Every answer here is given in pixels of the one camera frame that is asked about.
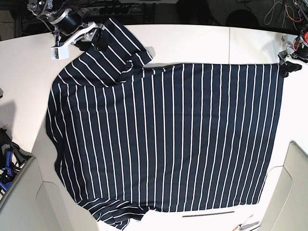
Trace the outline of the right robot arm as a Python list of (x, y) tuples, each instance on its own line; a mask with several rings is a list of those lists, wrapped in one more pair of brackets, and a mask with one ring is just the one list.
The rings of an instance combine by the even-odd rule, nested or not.
[(66, 0), (29, 0), (27, 9), (39, 19), (54, 36), (51, 48), (53, 59), (64, 59), (68, 46), (77, 46), (87, 51), (94, 45), (97, 51), (106, 51), (108, 42), (103, 36), (105, 26), (95, 22), (84, 22), (80, 7)]

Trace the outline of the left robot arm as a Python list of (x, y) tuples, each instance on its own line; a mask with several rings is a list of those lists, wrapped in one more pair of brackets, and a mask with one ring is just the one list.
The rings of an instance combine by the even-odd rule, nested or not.
[(286, 78), (291, 72), (301, 70), (308, 64), (308, 32), (302, 30), (293, 42), (287, 41), (286, 48), (279, 52), (278, 57), (281, 77)]

